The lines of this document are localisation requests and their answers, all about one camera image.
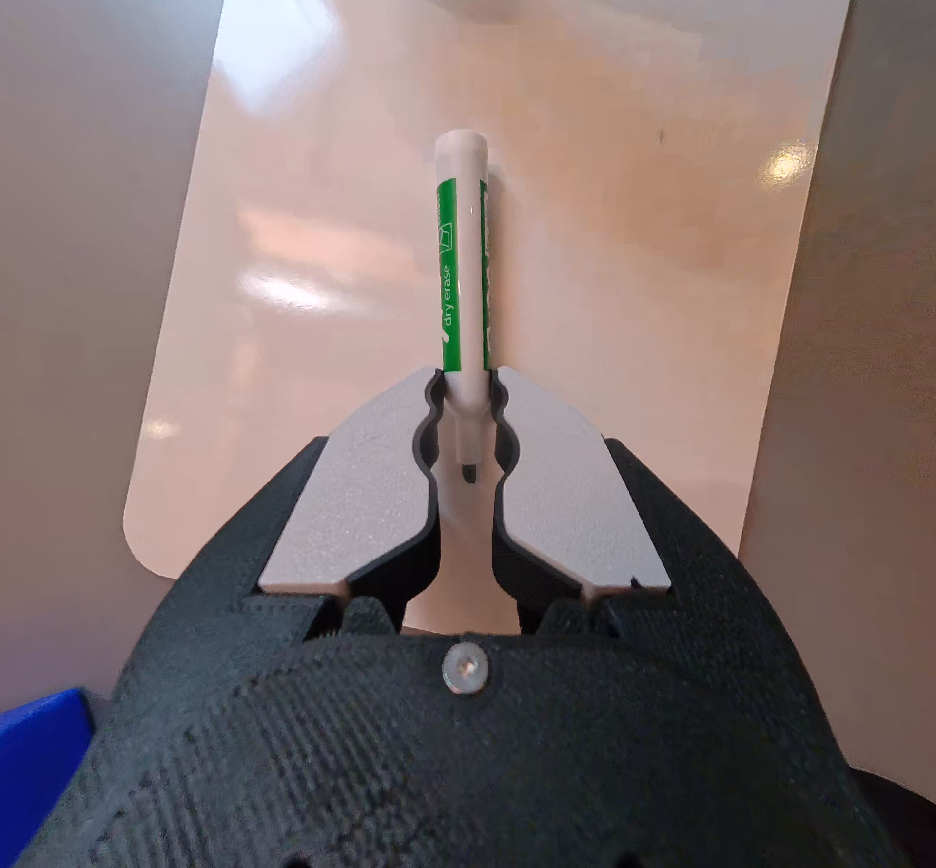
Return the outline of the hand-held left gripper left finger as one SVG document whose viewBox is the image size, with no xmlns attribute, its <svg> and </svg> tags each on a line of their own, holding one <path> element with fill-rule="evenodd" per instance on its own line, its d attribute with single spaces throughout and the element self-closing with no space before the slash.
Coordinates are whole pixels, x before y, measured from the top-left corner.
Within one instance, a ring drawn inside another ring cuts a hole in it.
<svg viewBox="0 0 936 868">
<path fill-rule="evenodd" d="M 435 579 L 442 371 L 426 367 L 328 436 L 258 585 L 268 594 L 378 599 L 389 616 Z"/>
</svg>

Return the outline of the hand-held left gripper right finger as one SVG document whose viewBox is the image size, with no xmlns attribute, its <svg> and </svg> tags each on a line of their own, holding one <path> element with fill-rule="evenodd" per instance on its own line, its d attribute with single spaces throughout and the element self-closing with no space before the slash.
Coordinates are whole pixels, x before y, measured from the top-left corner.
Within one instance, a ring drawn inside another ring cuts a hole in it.
<svg viewBox="0 0 936 868">
<path fill-rule="evenodd" d="M 493 375 L 494 577 L 523 620 L 571 599 L 668 593 L 672 581 L 603 434 L 510 367 Z"/>
</svg>

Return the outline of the small white whiteboard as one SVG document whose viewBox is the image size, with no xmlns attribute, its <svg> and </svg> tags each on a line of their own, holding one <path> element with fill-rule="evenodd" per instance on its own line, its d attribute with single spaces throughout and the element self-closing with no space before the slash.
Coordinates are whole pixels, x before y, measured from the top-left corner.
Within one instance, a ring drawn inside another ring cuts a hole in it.
<svg viewBox="0 0 936 868">
<path fill-rule="evenodd" d="M 492 344 L 734 551 L 849 0 L 224 0 L 123 513 L 175 578 L 438 366 L 436 137 L 485 135 Z"/>
</svg>

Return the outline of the green whiteboard marker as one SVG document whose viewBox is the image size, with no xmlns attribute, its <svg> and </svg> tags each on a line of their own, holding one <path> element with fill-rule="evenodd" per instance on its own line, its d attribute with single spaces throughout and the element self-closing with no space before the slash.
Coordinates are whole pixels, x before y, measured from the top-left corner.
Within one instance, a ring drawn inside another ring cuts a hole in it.
<svg viewBox="0 0 936 868">
<path fill-rule="evenodd" d="M 488 145 L 459 129 L 435 144 L 442 370 L 462 479 L 477 480 L 490 405 Z"/>
</svg>

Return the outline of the blue plastic bin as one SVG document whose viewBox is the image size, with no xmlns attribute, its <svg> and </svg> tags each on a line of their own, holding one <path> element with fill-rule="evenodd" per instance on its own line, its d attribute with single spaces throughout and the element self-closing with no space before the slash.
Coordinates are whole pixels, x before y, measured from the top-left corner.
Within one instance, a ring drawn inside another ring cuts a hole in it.
<svg viewBox="0 0 936 868">
<path fill-rule="evenodd" d="M 95 732 L 70 688 L 1 714 L 1 865 L 13 865 L 61 797 Z"/>
</svg>

